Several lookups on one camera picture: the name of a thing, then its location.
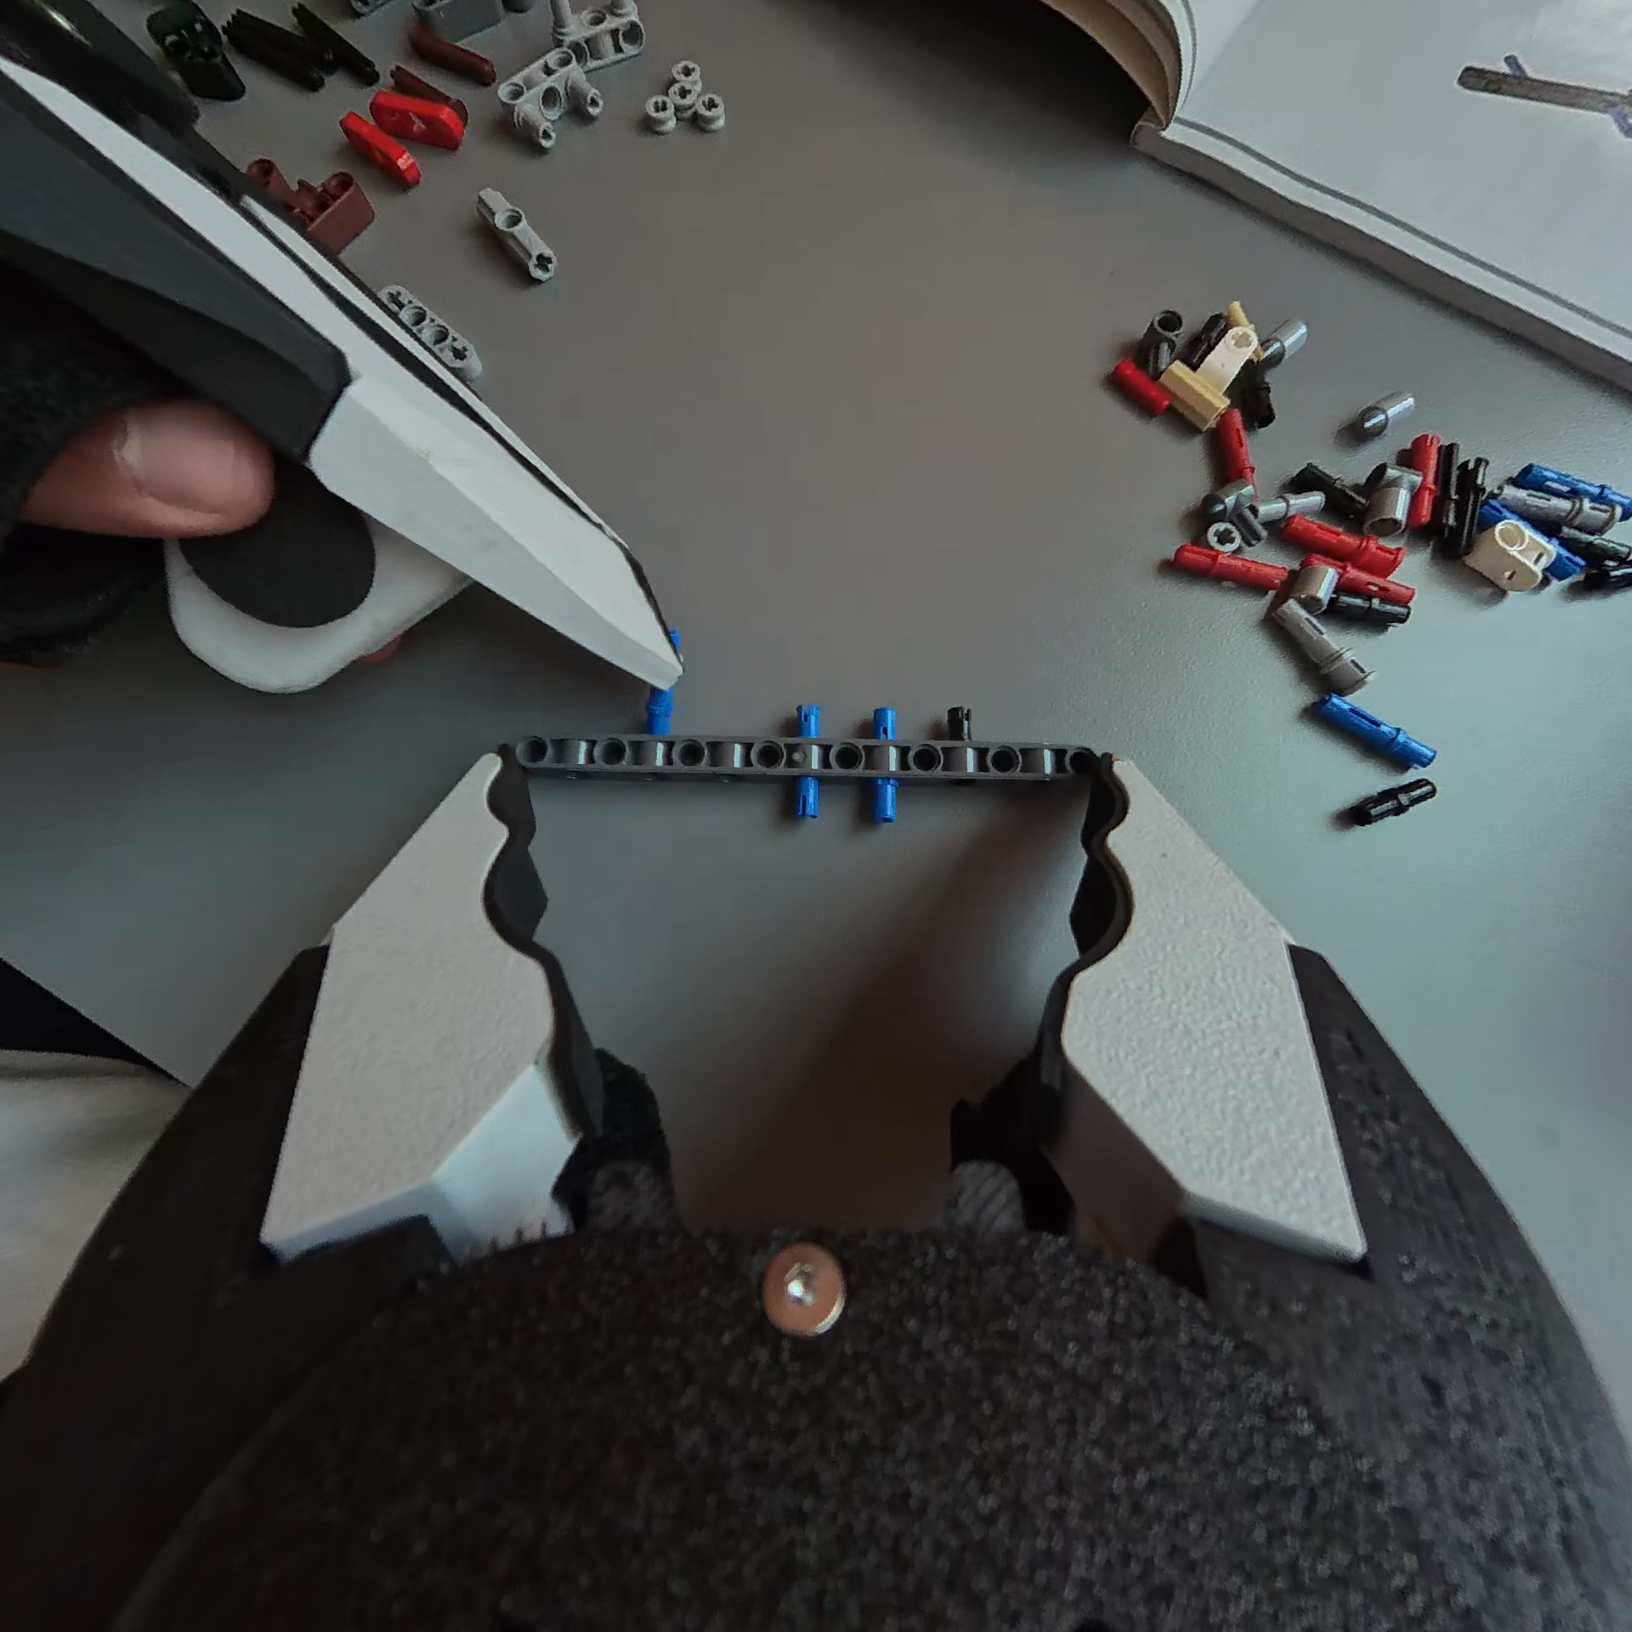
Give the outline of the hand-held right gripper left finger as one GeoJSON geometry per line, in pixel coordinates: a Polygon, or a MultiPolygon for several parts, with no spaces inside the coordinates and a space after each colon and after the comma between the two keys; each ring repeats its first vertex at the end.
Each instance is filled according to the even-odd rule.
{"type": "Polygon", "coordinates": [[[489,752],[336,924],[261,1242],[283,1262],[421,1218],[455,1259],[575,1228],[603,1065],[529,847],[528,777],[489,752]]]}

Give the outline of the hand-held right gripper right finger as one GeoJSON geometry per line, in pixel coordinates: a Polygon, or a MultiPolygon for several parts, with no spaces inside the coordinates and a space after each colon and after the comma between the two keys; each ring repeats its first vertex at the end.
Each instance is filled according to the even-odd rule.
{"type": "Polygon", "coordinates": [[[1153,1262],[1204,1223],[1362,1262],[1289,934],[1128,759],[1096,771],[1084,849],[1034,1055],[1072,1233],[1153,1262]]]}

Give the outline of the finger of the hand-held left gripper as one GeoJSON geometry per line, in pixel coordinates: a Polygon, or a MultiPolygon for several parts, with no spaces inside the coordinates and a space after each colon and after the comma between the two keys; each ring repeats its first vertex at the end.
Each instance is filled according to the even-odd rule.
{"type": "MultiPolygon", "coordinates": [[[[647,579],[643,563],[637,560],[618,533],[567,487],[472,388],[460,383],[416,337],[410,337],[399,325],[399,320],[383,308],[378,296],[339,266],[332,256],[308,247],[297,233],[297,228],[276,215],[274,206],[263,201],[256,191],[251,191],[239,203],[239,210],[247,222],[247,228],[257,232],[263,244],[261,249],[256,250],[256,259],[247,261],[247,269],[256,271],[256,276],[268,293],[278,296],[297,317],[342,354],[349,383],[341,395],[363,376],[393,381],[397,385],[414,381],[422,392],[446,402],[453,412],[470,419],[480,429],[489,431],[492,437],[502,441],[516,460],[524,461],[536,471],[560,499],[577,507],[587,519],[596,521],[626,550],[648,594],[664,616],[664,609],[647,579]]],[[[373,521],[361,509],[359,512],[366,521],[375,524],[378,531],[402,538],[424,555],[460,573],[460,577],[485,589],[480,582],[450,567],[395,529],[373,521]]]]}
{"type": "Polygon", "coordinates": [[[682,677],[623,545],[417,381],[358,378],[312,443],[310,470],[371,521],[643,684],[682,677]]]}

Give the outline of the dark grey lego beam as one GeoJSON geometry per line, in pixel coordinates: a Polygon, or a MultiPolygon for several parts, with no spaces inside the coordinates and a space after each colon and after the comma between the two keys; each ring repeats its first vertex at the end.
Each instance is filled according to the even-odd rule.
{"type": "Polygon", "coordinates": [[[512,754],[538,779],[606,783],[1028,786],[1073,784],[1106,766],[1102,754],[1084,745],[973,740],[531,737],[512,754]]]}

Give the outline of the short grey lego beam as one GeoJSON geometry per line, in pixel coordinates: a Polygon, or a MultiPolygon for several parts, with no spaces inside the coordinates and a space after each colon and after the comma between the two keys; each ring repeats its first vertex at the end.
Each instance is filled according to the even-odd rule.
{"type": "Polygon", "coordinates": [[[455,378],[475,386],[484,363],[475,346],[400,284],[378,291],[382,307],[455,378]]]}

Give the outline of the brown lego piece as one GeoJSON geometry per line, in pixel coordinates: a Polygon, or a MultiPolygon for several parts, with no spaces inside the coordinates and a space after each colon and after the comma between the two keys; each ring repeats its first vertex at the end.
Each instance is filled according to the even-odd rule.
{"type": "Polygon", "coordinates": [[[256,159],[244,174],[312,245],[336,259],[376,223],[375,206],[353,174],[291,182],[271,159],[256,159]]]}

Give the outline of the grey lego axle connector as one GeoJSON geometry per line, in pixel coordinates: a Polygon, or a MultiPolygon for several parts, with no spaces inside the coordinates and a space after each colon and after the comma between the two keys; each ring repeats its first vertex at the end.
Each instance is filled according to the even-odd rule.
{"type": "Polygon", "coordinates": [[[526,276],[536,283],[550,283],[557,276],[560,266],[557,252],[506,194],[494,188],[480,189],[477,215],[526,276]]]}

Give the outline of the black lego connector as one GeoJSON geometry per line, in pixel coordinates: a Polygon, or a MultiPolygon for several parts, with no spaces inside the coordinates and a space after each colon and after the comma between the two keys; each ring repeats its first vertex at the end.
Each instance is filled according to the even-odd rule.
{"type": "Polygon", "coordinates": [[[212,104],[244,101],[247,89],[229,57],[225,35],[198,4],[164,4],[149,14],[145,28],[195,99],[212,104]]]}

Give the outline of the black lego axles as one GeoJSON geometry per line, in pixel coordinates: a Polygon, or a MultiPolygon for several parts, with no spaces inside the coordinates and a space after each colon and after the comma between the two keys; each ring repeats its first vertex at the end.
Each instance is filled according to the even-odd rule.
{"type": "Polygon", "coordinates": [[[317,11],[297,4],[291,26],[251,11],[235,11],[225,24],[229,45],[242,57],[273,70],[310,92],[344,74],[373,89],[382,82],[378,65],[317,11]]]}

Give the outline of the dark grey lego pieces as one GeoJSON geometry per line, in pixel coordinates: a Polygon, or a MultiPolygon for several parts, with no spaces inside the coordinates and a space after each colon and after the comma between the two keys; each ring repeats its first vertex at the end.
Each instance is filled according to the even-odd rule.
{"type": "Polygon", "coordinates": [[[412,2],[412,18],[456,45],[495,31],[511,16],[526,16],[536,2],[412,2]]]}

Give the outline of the grey triple-hole lego piece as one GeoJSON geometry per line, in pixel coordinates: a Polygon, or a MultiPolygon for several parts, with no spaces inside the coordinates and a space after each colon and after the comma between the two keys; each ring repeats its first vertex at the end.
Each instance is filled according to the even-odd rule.
{"type": "Polygon", "coordinates": [[[650,133],[669,135],[684,125],[715,135],[725,131],[725,97],[706,87],[703,67],[696,58],[682,58],[671,67],[662,92],[655,92],[643,109],[650,133]]]}

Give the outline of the pile of mixed lego pins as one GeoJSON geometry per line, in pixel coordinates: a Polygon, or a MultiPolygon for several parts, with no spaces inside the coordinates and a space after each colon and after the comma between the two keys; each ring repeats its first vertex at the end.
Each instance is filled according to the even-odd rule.
{"type": "Polygon", "coordinates": [[[1344,475],[1306,461],[1267,480],[1255,439],[1277,420],[1276,376],[1308,344],[1300,320],[1262,330],[1233,301],[1199,324],[1158,310],[1118,359],[1109,386],[1150,420],[1194,431],[1213,466],[1194,505],[1194,539],[1174,572],[1267,602],[1266,619],[1298,652],[1318,691],[1352,698],[1374,670],[1344,631],[1407,626],[1417,555],[1473,573],[1500,599],[1549,589],[1629,592],[1629,490],[1544,461],[1502,475],[1488,458],[1434,432],[1378,443],[1371,471],[1344,475]]]}

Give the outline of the person's left hand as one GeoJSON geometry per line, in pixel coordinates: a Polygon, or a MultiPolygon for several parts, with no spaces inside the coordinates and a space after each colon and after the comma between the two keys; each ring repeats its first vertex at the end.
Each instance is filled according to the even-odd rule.
{"type": "Polygon", "coordinates": [[[230,536],[278,492],[276,454],[235,415],[195,400],[104,415],[53,456],[26,524],[133,539],[230,536]]]}

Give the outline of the person's white garment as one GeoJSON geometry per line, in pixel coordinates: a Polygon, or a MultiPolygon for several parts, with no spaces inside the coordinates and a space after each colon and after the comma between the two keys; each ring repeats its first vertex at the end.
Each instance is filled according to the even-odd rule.
{"type": "Polygon", "coordinates": [[[189,1090],[147,1066],[2,1051],[2,1376],[189,1090]]]}

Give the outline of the open instruction booklet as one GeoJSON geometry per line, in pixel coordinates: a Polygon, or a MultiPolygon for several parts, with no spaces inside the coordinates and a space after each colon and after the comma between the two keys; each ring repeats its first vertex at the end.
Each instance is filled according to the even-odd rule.
{"type": "Polygon", "coordinates": [[[1143,154],[1629,392],[1629,4],[1051,9],[1143,154]]]}

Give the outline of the light grey lego frame piece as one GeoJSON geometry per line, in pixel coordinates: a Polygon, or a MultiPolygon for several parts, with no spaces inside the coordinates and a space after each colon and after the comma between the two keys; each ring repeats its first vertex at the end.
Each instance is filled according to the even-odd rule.
{"type": "Polygon", "coordinates": [[[597,121],[604,113],[599,77],[645,50],[638,2],[552,2],[552,46],[502,80],[497,91],[514,133],[535,152],[558,142],[565,116],[597,121]]]}

